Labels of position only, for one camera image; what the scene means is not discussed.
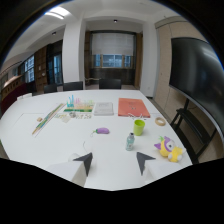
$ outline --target plush toy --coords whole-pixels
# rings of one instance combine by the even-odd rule
[[[168,137],[160,137],[161,143],[154,146],[160,150],[160,154],[164,157],[168,157],[170,162],[178,162],[182,159],[182,154],[186,152],[186,149],[182,149],[176,146],[175,142]]]

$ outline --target small bottle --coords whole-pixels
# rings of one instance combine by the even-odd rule
[[[130,133],[129,136],[127,137],[126,150],[128,151],[132,150],[134,141],[135,141],[134,134]]]

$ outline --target table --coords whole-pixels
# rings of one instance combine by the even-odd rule
[[[91,119],[71,119],[63,123],[52,120],[36,136],[31,135],[33,123],[55,103],[66,103],[68,97],[94,102],[112,102],[113,116],[92,116]],[[142,99],[151,118],[145,118],[142,136],[135,136],[134,148],[126,151],[127,136],[133,131],[134,120],[118,116],[118,99]],[[163,158],[154,144],[160,136],[168,136],[183,147],[168,123],[158,126],[156,117],[162,117],[152,103],[138,90],[83,90],[38,95],[16,101],[1,119],[1,140],[10,160],[46,169],[52,164],[67,162],[77,153],[80,156],[92,152],[93,160],[85,188],[122,190],[145,185],[140,174],[136,153],[141,152],[158,160]],[[93,130],[106,127],[108,135],[93,134]],[[182,167],[192,165],[187,153],[179,162]]]

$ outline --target pink folder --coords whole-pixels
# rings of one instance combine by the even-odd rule
[[[150,117],[145,104],[140,99],[119,98],[118,116],[130,116],[128,113],[140,117]]]

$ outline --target ceiling light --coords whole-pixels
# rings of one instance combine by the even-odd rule
[[[67,11],[66,9],[62,8],[62,7],[55,7],[53,9],[50,10],[50,12],[54,12],[57,13],[61,16],[66,16],[69,14],[69,11]]]
[[[55,12],[46,12],[45,15],[55,16],[55,17],[57,17],[59,19],[64,19],[64,16],[61,16],[61,15],[55,13]]]

